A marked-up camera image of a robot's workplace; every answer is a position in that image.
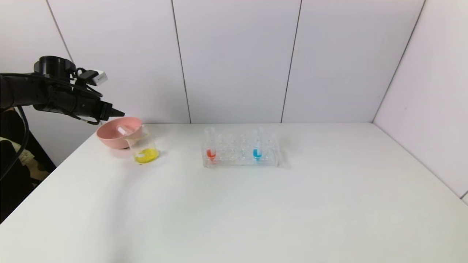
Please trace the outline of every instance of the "black cable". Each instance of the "black cable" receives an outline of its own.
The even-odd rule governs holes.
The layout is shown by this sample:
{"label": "black cable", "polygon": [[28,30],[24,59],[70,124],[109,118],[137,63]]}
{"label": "black cable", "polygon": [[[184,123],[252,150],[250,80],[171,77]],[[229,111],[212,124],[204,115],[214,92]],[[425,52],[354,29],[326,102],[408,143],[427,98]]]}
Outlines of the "black cable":
{"label": "black cable", "polygon": [[92,95],[95,95],[95,96],[98,96],[98,97],[102,97],[102,94],[99,93],[99,92],[94,93],[92,91],[89,91],[87,88],[83,88],[81,86],[78,86],[78,85],[75,85],[75,84],[72,84],[72,83],[69,83],[69,82],[66,82],[66,81],[62,81],[62,80],[59,80],[59,79],[53,79],[53,78],[49,78],[49,77],[30,75],[30,74],[22,74],[22,73],[2,73],[1,75],[5,76],[5,77],[24,77],[24,78],[32,78],[32,79],[38,79],[38,80],[52,81],[52,82],[55,82],[55,83],[58,83],[58,84],[62,84],[62,85],[65,85],[65,86],[69,86],[69,87],[72,87],[72,88],[79,89],[81,91],[84,91],[86,93],[89,93],[89,94],[92,94]]}
{"label": "black cable", "polygon": [[23,123],[24,123],[23,141],[21,142],[21,147],[18,150],[18,152],[16,152],[16,154],[13,156],[13,158],[11,159],[8,166],[5,167],[5,169],[3,169],[3,171],[1,172],[0,181],[3,179],[3,177],[5,177],[5,175],[8,173],[8,171],[12,168],[12,166],[15,164],[16,160],[20,157],[21,153],[24,151],[24,149],[26,148],[26,145],[28,144],[28,140],[29,140],[28,120],[26,119],[26,115],[24,115],[24,111],[23,111],[23,108],[21,106],[18,106],[18,110],[19,110],[19,112],[21,114],[21,118],[23,118]]}

